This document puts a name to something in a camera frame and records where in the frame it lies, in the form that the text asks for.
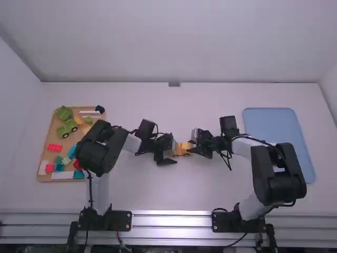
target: green toy piece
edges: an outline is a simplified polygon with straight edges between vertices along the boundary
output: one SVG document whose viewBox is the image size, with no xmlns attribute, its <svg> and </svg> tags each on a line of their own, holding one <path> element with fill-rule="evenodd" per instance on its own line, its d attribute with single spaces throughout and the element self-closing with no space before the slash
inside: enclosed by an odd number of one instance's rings
<svg viewBox="0 0 337 253">
<path fill-rule="evenodd" d="M 84 178 L 83 172 L 81 172 L 79 170 L 74 171 L 73 179 L 83 179 L 83 178 Z"/>
<path fill-rule="evenodd" d="M 65 122 L 65 125 L 59 126 L 56 129 L 57 135 L 60 138 L 67 138 L 71 132 L 77 131 L 77 124 L 74 120 L 69 119 Z"/>
<path fill-rule="evenodd" d="M 57 164 L 55 167 L 55 171 L 64 171 L 64 165 L 63 164 Z"/>
<path fill-rule="evenodd" d="M 66 121 L 73 116 L 73 111 L 72 109 L 62 105 L 60 108 L 56 110 L 55 114 L 59 119 Z"/>
<path fill-rule="evenodd" d="M 86 123 L 88 123 L 89 125 L 92 125 L 92 124 L 94 123 L 94 122 L 93 122 L 93 118 L 90 117 L 90 116 L 85 117 L 85 118 L 84 118 L 84 121 L 85 121 Z"/>
<path fill-rule="evenodd" d="M 65 122 L 65 125 L 71 129 L 72 132 L 76 132 L 77 131 L 77 124 L 74 120 L 69 119 Z"/>
<path fill-rule="evenodd" d="M 56 164 L 63 164 L 62 160 L 63 160 L 63 157 L 60 157 L 60 156 L 58 155 L 58 156 L 55 158 L 55 163 L 56 163 Z"/>
<path fill-rule="evenodd" d="M 66 166 L 66 165 L 68 165 L 71 161 L 72 161 L 72 160 L 71 160 L 69 157 L 65 157 L 65 158 L 63 158 L 63 160 L 62 160 L 62 164 Z"/>
</svg>

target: wooden board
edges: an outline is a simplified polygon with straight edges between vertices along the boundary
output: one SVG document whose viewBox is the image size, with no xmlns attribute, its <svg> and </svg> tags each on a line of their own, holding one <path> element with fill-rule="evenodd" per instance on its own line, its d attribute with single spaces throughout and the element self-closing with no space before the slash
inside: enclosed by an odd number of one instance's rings
<svg viewBox="0 0 337 253">
<path fill-rule="evenodd" d="M 81 107 L 69 107 L 70 109 L 72 109 L 74 116 L 79 117 L 80 119 L 82 119 L 82 116 L 87 116 L 89 114 L 79 114 L 80 111 L 95 111 L 95 106 L 81 106 Z M 52 120 L 49 126 L 49 131 L 44 143 L 44 147 L 43 147 L 43 151 L 42 151 L 42 155 L 41 155 L 41 161 L 43 160 L 48 160 L 49 164 L 55 163 L 55 158 L 59 155 L 61 157 L 66 157 L 68 151 L 70 150 L 70 148 L 77 144 L 78 141 L 81 140 L 81 138 L 84 136 L 84 132 L 82 131 L 83 129 L 85 129 L 86 127 L 91 127 L 92 125 L 87 124 L 86 122 L 84 122 L 83 120 L 83 124 L 78 126 L 78 130 L 76 132 L 72 132 L 69 134 L 69 137 L 66 139 L 62 139 L 60 137 L 58 137 L 57 133 L 56 133 L 56 129 L 62 125 L 64 125 L 64 121 L 59 119 L 56 115 L 57 109 L 54 110 L 53 112 L 53 116 L 52 116 Z M 101 116 L 101 119 L 105 119 L 105 113 Z M 47 150 L 47 146 L 50 143 L 54 143 L 54 144 L 60 144 L 62 145 L 62 150 L 61 152 L 53 152 L 53 151 L 48 151 Z M 64 171 L 75 171 L 76 169 L 73 166 L 75 159 L 73 159 L 67 166 L 64 167 Z M 38 168 L 37 168 L 37 172 L 36 172 L 36 178 L 38 181 L 40 182 L 58 182 L 58 181 L 81 181 L 79 179 L 59 179 L 59 180 L 52 180 L 52 173 L 51 172 L 46 172 L 46 175 L 38 175 L 38 171 L 39 171 L 39 166 L 40 163 L 38 164 Z"/>
</svg>

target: yellow block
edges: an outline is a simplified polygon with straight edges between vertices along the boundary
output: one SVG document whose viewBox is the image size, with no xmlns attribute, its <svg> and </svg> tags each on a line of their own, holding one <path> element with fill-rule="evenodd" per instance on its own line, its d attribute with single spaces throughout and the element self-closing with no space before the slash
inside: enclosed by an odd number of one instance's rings
<svg viewBox="0 0 337 253">
<path fill-rule="evenodd" d="M 74 120 L 75 120 L 75 122 L 76 122 L 77 125 L 82 125 L 83 124 L 83 121 L 78 116 L 75 116 Z"/>
<path fill-rule="evenodd" d="M 189 142 L 183 142 L 183 143 L 181 143 L 181 148 L 185 149 L 185 150 L 191 149 L 191 148 L 193 148 L 193 144 L 191 144 Z"/>
</svg>

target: white lego brick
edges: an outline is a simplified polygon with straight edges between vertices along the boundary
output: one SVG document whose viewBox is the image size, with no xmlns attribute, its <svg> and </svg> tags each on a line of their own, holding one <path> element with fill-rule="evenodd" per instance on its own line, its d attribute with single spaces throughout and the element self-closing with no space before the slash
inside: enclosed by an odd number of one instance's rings
<svg viewBox="0 0 337 253">
<path fill-rule="evenodd" d="M 47 161 L 47 160 L 41 161 L 39 170 L 38 170 L 38 172 L 37 172 L 37 174 L 38 174 L 39 176 L 44 176 L 44 175 L 46 175 L 46 166 L 47 166 L 47 164 L 48 164 L 48 161 Z"/>
<path fill-rule="evenodd" d="M 52 180 L 73 179 L 73 178 L 74 178 L 74 171 L 63 171 L 52 173 Z"/>
<path fill-rule="evenodd" d="M 98 114 L 101 115 L 99 111 L 80 111 L 80 114 Z"/>
<path fill-rule="evenodd" d="M 82 118 L 90 117 L 92 119 L 100 119 L 101 116 L 82 116 Z"/>
</svg>

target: blue mat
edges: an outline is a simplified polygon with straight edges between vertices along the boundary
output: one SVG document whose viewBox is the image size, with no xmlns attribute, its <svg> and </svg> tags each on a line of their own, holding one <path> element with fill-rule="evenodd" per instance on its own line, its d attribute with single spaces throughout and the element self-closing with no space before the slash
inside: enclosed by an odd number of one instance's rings
<svg viewBox="0 0 337 253">
<path fill-rule="evenodd" d="M 243 120 L 247 134 L 267 142 L 293 144 L 306 183 L 316 179 L 301 126 L 295 112 L 290 108 L 246 108 Z"/>
</svg>

